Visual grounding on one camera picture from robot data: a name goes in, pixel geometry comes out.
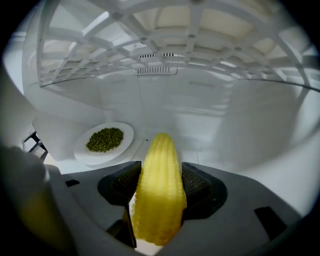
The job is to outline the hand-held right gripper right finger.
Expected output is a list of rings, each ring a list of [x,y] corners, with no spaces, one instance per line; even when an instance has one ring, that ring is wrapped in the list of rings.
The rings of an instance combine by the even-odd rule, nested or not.
[[[187,207],[164,256],[266,256],[301,215],[260,182],[183,162]]]

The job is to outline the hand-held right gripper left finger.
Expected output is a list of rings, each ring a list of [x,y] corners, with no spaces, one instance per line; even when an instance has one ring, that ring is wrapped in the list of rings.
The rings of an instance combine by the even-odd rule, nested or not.
[[[142,164],[61,174],[49,165],[50,186],[77,256],[146,256],[135,250],[129,202]]]

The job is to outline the yellow corn cob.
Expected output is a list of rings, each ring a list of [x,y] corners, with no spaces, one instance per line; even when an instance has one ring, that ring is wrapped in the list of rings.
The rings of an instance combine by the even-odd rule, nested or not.
[[[131,215],[135,238],[165,246],[180,230],[186,207],[175,143],[159,133],[149,146],[135,191]]]

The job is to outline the white plate under green beans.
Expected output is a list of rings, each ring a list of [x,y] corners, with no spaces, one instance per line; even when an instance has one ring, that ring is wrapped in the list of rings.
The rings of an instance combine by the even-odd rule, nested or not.
[[[107,150],[106,152],[94,152],[90,151],[87,147],[87,143],[94,133],[100,132],[102,129],[119,129],[123,132],[123,140],[119,146],[115,149]],[[74,144],[73,153],[76,160],[80,163],[89,165],[101,165],[115,160],[122,153],[125,152],[131,145],[134,139],[133,128],[123,122],[107,122],[95,126],[83,133]]]

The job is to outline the pile of green beans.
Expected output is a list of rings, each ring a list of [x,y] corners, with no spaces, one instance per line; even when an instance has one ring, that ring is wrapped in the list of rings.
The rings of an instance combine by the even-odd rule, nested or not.
[[[124,133],[119,128],[103,128],[91,135],[86,143],[86,148],[90,152],[106,153],[117,148],[123,139]]]

